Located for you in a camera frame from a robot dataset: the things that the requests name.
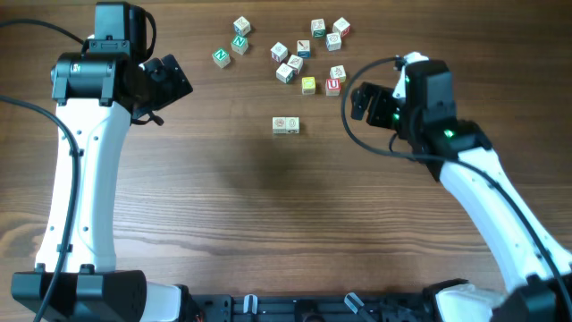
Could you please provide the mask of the red pattern tilted block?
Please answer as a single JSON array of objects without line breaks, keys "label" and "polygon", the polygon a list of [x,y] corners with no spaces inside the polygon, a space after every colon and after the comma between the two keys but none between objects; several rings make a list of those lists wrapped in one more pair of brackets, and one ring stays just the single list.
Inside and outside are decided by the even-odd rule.
[{"label": "red pattern tilted block", "polygon": [[303,67],[304,59],[297,55],[291,55],[287,65],[298,75]]}]

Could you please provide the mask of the blue pattern wooden block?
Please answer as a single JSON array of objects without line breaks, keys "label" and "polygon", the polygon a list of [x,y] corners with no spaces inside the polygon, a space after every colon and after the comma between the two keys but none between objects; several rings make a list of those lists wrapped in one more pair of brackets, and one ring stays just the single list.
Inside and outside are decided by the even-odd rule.
[{"label": "blue pattern wooden block", "polygon": [[240,16],[233,23],[233,28],[237,35],[245,37],[251,31],[251,24],[244,16]]}]

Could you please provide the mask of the black picture wooden block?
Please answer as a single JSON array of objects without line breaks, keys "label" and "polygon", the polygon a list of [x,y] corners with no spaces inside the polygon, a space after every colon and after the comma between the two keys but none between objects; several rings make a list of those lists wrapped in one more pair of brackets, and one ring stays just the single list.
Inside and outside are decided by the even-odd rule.
[{"label": "black picture wooden block", "polygon": [[300,123],[298,117],[286,117],[285,126],[287,133],[299,133]]}]

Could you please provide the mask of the lower green N block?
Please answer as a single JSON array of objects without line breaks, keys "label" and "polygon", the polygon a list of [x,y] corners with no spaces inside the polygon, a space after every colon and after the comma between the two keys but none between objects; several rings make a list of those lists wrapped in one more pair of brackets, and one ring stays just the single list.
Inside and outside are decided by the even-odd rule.
[{"label": "lower green N block", "polygon": [[212,57],[214,62],[220,68],[226,67],[231,62],[231,57],[229,53],[223,48],[218,48],[216,51],[214,51],[212,53]]}]

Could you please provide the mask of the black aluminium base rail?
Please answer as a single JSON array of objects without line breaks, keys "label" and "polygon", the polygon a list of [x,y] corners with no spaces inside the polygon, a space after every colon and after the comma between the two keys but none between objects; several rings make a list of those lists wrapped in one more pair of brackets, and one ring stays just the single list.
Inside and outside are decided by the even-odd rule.
[{"label": "black aluminium base rail", "polygon": [[420,293],[269,297],[193,295],[185,319],[200,322],[415,322],[433,321]]}]

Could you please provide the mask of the red U wooden block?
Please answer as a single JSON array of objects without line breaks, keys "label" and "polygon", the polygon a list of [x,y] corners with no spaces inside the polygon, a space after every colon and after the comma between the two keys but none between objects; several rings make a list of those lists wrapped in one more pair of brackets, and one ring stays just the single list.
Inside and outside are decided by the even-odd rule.
[{"label": "red U wooden block", "polygon": [[327,79],[325,81],[325,93],[327,96],[339,96],[341,83],[339,79]]}]

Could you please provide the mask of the white red-sided block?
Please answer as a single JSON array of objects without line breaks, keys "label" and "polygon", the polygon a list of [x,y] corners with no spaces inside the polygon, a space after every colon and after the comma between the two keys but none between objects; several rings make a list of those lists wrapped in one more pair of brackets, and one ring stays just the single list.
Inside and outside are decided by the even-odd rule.
[{"label": "white red-sided block", "polygon": [[281,42],[276,42],[270,49],[270,52],[272,59],[277,63],[281,63],[287,57],[289,50]]}]

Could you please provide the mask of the yellow sided picture block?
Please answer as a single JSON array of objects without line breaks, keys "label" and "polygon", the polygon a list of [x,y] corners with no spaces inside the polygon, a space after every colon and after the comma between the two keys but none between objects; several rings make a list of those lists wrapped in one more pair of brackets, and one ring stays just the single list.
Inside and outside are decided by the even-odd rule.
[{"label": "yellow sided picture block", "polygon": [[337,79],[339,82],[344,82],[347,78],[344,66],[343,65],[333,66],[330,70],[330,78]]}]

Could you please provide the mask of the blue brush picture block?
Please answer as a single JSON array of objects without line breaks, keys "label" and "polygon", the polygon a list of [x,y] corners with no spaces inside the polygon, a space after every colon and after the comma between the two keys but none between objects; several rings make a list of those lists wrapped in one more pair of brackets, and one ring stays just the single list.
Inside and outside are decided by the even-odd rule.
[{"label": "blue brush picture block", "polygon": [[301,58],[309,58],[311,56],[310,41],[307,39],[301,39],[296,42],[297,44],[297,56]]}]

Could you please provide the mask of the yellow wooden block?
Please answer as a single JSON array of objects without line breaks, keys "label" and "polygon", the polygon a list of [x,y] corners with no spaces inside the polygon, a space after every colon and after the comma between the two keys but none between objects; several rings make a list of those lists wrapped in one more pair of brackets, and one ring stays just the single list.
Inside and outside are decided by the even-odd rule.
[{"label": "yellow wooden block", "polygon": [[315,77],[303,77],[301,80],[303,95],[314,95],[316,90]]}]

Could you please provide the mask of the red picture wooden block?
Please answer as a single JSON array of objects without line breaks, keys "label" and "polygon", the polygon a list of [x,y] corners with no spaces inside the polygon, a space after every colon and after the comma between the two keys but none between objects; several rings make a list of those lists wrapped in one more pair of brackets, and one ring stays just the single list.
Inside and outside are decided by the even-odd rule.
[{"label": "red picture wooden block", "polygon": [[272,122],[273,134],[284,134],[287,132],[286,118],[274,117]]}]

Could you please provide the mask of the blue sided picture block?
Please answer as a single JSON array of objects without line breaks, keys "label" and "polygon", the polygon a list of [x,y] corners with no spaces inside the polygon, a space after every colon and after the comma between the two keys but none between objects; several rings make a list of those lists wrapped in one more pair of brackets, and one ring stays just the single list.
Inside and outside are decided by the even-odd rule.
[{"label": "blue sided picture block", "polygon": [[341,36],[339,33],[330,33],[326,35],[326,48],[328,51],[336,51],[341,49]]}]

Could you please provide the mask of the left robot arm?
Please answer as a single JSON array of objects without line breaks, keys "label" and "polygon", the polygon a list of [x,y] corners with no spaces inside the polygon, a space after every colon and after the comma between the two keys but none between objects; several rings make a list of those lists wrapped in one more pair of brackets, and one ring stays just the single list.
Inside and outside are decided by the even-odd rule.
[{"label": "left robot arm", "polygon": [[29,272],[13,275],[12,297],[46,321],[191,321],[198,307],[183,285],[120,270],[114,200],[122,146],[133,125],[192,87],[172,55],[156,58],[156,23],[143,8],[100,2],[95,31],[51,71],[58,128],[55,184],[46,232]]}]

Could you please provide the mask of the green n block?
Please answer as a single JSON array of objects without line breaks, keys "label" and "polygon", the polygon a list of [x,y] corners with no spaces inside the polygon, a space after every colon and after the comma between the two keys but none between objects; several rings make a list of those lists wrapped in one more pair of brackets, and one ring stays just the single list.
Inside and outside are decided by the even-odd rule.
[{"label": "green n block", "polygon": [[226,67],[231,62],[231,57],[229,53],[223,48],[218,48],[216,51],[214,51],[212,53],[212,57],[214,62],[220,68]]},{"label": "green n block", "polygon": [[231,42],[231,49],[239,55],[244,55],[248,50],[248,40],[245,37],[236,35]]}]

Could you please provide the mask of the upper green N block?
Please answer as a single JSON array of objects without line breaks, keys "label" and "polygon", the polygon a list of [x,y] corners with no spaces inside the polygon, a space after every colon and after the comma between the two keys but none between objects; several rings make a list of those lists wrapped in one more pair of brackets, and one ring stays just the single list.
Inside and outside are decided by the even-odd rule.
[{"label": "upper green N block", "polygon": [[231,49],[239,55],[244,55],[248,50],[248,40],[245,37],[236,35],[231,42]]}]

